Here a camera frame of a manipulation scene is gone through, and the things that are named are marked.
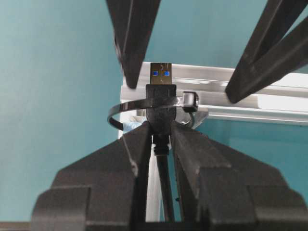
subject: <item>usb connector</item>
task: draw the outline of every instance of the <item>usb connector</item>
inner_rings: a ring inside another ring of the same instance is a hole
[[[151,63],[151,84],[172,84],[171,63]]]

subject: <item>black cable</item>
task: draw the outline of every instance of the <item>black cable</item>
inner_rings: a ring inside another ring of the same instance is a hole
[[[153,135],[153,143],[155,144],[154,153],[157,159],[165,221],[174,221],[175,219],[167,158],[167,155],[169,154],[169,136],[160,137],[158,135]]]

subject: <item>teal background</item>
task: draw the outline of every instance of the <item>teal background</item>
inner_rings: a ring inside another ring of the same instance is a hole
[[[145,60],[235,67],[264,5],[162,0]],[[58,169],[116,139],[106,116],[121,84],[103,0],[0,1],[0,220],[29,220]],[[207,120],[200,130],[282,168],[307,198],[307,127]]]

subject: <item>metal rail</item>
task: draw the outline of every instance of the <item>metal rail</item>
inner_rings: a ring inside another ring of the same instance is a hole
[[[229,102],[225,88],[234,69],[172,64],[172,83],[177,96],[184,91],[199,95],[199,109],[208,108],[209,117],[240,121],[308,125],[308,74],[290,73],[283,79],[250,95],[242,101]],[[144,62],[135,90],[121,88],[121,100],[145,97],[150,82],[150,63]]]

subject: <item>teal wall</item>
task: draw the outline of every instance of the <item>teal wall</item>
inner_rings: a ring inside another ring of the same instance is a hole
[[[145,60],[235,67],[264,5],[162,0]],[[0,31],[0,220],[29,220],[58,169],[116,138],[106,116],[122,75],[104,0],[1,0]],[[287,126],[283,138],[272,126],[208,120],[201,130],[306,190],[306,127]]]

